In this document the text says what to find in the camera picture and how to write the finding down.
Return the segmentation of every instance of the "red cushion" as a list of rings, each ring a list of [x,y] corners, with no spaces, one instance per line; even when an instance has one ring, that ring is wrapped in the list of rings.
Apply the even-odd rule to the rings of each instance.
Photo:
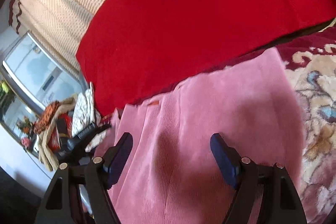
[[[335,16],[335,0],[106,0],[77,59],[106,115]]]

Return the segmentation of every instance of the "pink blanket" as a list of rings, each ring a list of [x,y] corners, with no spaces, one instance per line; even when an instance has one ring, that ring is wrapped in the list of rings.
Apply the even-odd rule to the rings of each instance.
[[[109,191],[122,224],[221,223],[234,190],[210,151],[220,132],[229,146],[258,164],[285,164],[299,182],[301,113],[276,49],[226,70],[199,74],[172,92],[117,111],[96,155],[124,132],[134,146]]]

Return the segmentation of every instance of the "white patterned cloth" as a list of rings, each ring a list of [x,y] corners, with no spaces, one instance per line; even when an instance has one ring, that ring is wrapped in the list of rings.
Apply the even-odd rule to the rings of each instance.
[[[81,92],[78,95],[75,110],[73,111],[72,137],[75,137],[92,122],[99,125],[101,116],[99,112],[95,110],[94,93],[93,84],[90,82],[90,88],[85,91],[85,94]]]

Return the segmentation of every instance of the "metal bolt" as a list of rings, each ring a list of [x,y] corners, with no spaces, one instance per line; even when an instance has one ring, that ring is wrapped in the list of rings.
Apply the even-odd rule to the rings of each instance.
[[[99,164],[99,163],[101,163],[103,161],[103,158],[102,157],[95,157],[94,159],[93,159],[93,162],[95,163],[95,164]]]
[[[64,170],[64,169],[66,169],[68,167],[68,164],[67,163],[62,163],[62,164],[60,164],[60,166],[59,166],[59,168],[61,169],[61,170]]]
[[[276,166],[280,169],[283,169],[285,166],[283,164],[277,163]]]
[[[249,163],[251,162],[251,160],[250,160],[250,158],[248,158],[248,157],[243,157],[243,158],[241,158],[241,162],[242,162],[243,164],[249,164]]]

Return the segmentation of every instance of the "clothing pile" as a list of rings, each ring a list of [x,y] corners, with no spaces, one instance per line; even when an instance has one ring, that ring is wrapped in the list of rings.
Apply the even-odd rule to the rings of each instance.
[[[77,95],[73,95],[61,102],[53,102],[46,107],[41,119],[36,123],[38,133],[37,145],[39,148],[39,160],[47,170],[56,170],[59,167],[56,155],[48,146],[49,140],[56,126],[56,121],[61,114],[67,113],[75,108]]]
[[[67,126],[67,138],[73,138],[90,124],[100,124],[100,114],[95,110],[94,105],[94,90],[93,84],[90,83],[90,88],[85,93],[80,93],[78,96],[65,99],[61,102],[54,101],[49,104],[44,110],[41,118],[34,123],[34,133],[38,135],[39,160],[44,163],[47,170],[56,170],[59,167],[58,159],[54,152],[62,150],[62,145],[59,143],[59,137],[53,139],[53,134],[60,135],[56,131],[56,121],[63,117],[63,114],[73,111],[72,122]],[[102,136],[105,136],[105,131],[97,134],[86,149],[90,152],[100,143]]]

